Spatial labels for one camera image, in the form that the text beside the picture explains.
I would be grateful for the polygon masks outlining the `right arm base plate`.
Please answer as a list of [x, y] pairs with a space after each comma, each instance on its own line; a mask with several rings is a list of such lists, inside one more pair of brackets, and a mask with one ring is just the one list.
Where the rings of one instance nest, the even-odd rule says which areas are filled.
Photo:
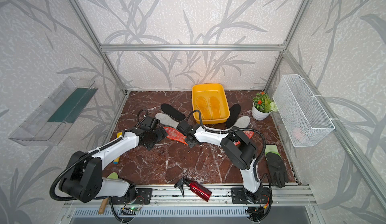
[[231, 188], [231, 198], [233, 204], [260, 204], [272, 203], [271, 192], [268, 187], [260, 187], [258, 191], [252, 193], [244, 187]]

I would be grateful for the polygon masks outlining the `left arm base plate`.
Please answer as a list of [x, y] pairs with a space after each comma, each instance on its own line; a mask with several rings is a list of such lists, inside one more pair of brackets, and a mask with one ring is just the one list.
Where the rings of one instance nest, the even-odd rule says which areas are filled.
[[149, 205], [152, 197], [151, 188], [132, 188], [123, 197], [117, 197], [115, 204]]

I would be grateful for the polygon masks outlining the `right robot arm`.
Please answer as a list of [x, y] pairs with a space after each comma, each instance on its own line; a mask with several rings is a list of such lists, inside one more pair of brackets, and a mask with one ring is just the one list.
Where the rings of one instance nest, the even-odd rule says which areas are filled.
[[[260, 131], [238, 127], [219, 130], [201, 124], [193, 126], [186, 121], [180, 122], [177, 130], [186, 137], [185, 142], [191, 148], [202, 143], [220, 146], [232, 164], [241, 172], [243, 190], [247, 201], [257, 203], [261, 192], [261, 181], [257, 175], [257, 166], [266, 149], [266, 139]], [[259, 153], [257, 152], [257, 146], [247, 137], [245, 131], [251, 131], [261, 137], [262, 150]]]

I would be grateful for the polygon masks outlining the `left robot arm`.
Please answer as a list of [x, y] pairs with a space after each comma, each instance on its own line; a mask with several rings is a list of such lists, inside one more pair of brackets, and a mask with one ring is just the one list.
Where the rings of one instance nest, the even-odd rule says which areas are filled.
[[144, 120], [109, 143], [88, 152], [72, 154], [67, 167], [52, 183], [49, 195], [56, 201], [79, 200], [88, 203], [103, 197], [129, 196], [133, 184], [122, 179], [103, 177], [103, 170], [124, 153], [142, 145], [147, 150], [167, 137], [159, 120]]

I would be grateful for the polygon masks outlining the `yellow insole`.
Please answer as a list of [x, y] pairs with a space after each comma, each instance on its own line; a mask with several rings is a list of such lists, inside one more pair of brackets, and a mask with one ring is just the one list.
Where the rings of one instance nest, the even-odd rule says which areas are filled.
[[213, 119], [221, 119], [222, 112], [221, 112], [221, 103], [219, 99], [216, 96], [211, 96], [209, 98], [209, 104], [212, 109]]
[[207, 100], [203, 96], [198, 96], [196, 99], [196, 106], [201, 112], [202, 120], [211, 120], [212, 114], [209, 110], [209, 105]]

